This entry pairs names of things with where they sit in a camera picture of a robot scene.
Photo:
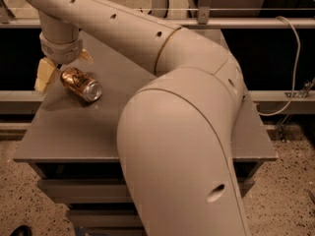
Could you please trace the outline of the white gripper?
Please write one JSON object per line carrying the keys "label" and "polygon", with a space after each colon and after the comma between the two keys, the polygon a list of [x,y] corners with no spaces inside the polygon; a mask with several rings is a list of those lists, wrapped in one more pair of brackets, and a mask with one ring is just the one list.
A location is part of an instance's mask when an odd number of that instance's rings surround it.
{"label": "white gripper", "polygon": [[80,61],[92,64],[92,55],[83,49],[80,37],[70,43],[53,43],[41,33],[39,35],[41,50],[46,56],[42,58],[37,67],[34,89],[37,92],[47,92],[52,84],[59,78],[60,71],[54,64],[67,65],[79,58]]}

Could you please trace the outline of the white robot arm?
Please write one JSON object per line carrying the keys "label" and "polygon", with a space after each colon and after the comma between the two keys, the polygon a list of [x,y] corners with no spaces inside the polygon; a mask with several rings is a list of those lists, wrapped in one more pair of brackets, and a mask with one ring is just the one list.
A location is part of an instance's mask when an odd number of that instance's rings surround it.
{"label": "white robot arm", "polygon": [[156,75],[125,105],[117,150],[148,236],[251,236],[231,155],[241,69],[222,46],[106,0],[26,0],[45,42],[84,30]]}

